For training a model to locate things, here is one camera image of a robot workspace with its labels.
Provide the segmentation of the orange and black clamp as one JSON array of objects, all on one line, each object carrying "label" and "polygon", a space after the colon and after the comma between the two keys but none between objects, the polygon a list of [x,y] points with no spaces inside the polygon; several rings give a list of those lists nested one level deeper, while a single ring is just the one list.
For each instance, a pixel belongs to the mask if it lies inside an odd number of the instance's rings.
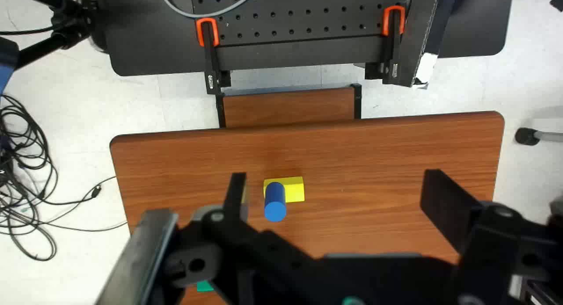
[{"label": "orange and black clamp", "polygon": [[223,97],[223,87],[231,87],[231,72],[223,70],[219,64],[217,47],[220,36],[217,22],[214,18],[200,18],[196,20],[197,40],[204,49],[204,79],[208,95]]},{"label": "orange and black clamp", "polygon": [[365,65],[366,80],[382,80],[383,84],[399,84],[399,57],[402,35],[406,25],[406,9],[403,5],[385,8],[380,22],[383,38],[378,62]]}]

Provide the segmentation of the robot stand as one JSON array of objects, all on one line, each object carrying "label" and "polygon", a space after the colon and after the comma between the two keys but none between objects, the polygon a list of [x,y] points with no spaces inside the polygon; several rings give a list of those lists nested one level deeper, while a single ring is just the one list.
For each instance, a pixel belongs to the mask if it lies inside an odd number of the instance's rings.
[{"label": "robot stand", "polygon": [[[111,66],[120,76],[201,72],[193,19],[163,0],[99,0]],[[384,9],[428,0],[247,0],[216,17],[223,70],[373,62]],[[511,0],[454,0],[440,57],[494,55],[505,44]]]}]

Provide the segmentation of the blue cylinder block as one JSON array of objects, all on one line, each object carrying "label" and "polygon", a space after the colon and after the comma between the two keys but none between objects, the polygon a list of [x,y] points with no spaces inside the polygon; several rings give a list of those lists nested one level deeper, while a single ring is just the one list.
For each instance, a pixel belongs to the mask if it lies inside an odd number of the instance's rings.
[{"label": "blue cylinder block", "polygon": [[265,189],[264,215],[268,221],[283,221],[287,215],[285,187],[280,182],[271,182]]}]

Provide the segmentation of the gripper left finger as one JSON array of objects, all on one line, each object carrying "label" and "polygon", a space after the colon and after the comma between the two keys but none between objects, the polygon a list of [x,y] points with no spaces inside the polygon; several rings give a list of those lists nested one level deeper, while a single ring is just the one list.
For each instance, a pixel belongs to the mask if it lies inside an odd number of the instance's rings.
[{"label": "gripper left finger", "polygon": [[326,266],[241,218],[246,173],[233,173],[223,206],[175,227],[164,258],[164,305],[201,281],[230,305],[326,305]]}]

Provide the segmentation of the yellow rectangular block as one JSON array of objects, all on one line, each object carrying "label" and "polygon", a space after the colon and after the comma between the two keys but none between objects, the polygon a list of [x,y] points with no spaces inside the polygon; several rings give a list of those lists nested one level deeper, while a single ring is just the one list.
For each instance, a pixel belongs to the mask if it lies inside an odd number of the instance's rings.
[{"label": "yellow rectangular block", "polygon": [[266,187],[273,182],[284,186],[286,203],[304,202],[304,180],[302,176],[271,178],[263,181],[263,197],[266,196]]}]

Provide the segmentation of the chair leg with caster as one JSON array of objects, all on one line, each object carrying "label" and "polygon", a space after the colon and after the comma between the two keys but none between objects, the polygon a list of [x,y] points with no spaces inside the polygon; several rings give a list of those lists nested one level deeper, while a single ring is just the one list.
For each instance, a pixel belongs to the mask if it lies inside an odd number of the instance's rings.
[{"label": "chair leg with caster", "polygon": [[542,141],[563,143],[563,133],[519,127],[515,132],[515,141],[521,145],[537,145]]}]

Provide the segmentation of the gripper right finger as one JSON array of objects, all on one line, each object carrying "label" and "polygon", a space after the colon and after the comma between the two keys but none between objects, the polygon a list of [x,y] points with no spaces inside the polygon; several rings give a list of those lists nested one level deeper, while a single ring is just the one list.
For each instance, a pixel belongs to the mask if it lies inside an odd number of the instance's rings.
[{"label": "gripper right finger", "polygon": [[529,221],[478,201],[439,169],[424,171],[420,207],[459,254],[445,303],[563,305],[563,215]]}]

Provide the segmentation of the black cardboard panel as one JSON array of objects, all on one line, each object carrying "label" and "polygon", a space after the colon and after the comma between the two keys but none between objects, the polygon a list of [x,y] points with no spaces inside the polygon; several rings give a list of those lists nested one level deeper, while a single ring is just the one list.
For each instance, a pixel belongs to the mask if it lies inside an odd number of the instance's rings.
[{"label": "black cardboard panel", "polygon": [[439,0],[407,0],[406,27],[398,57],[398,81],[401,87],[413,87]]}]

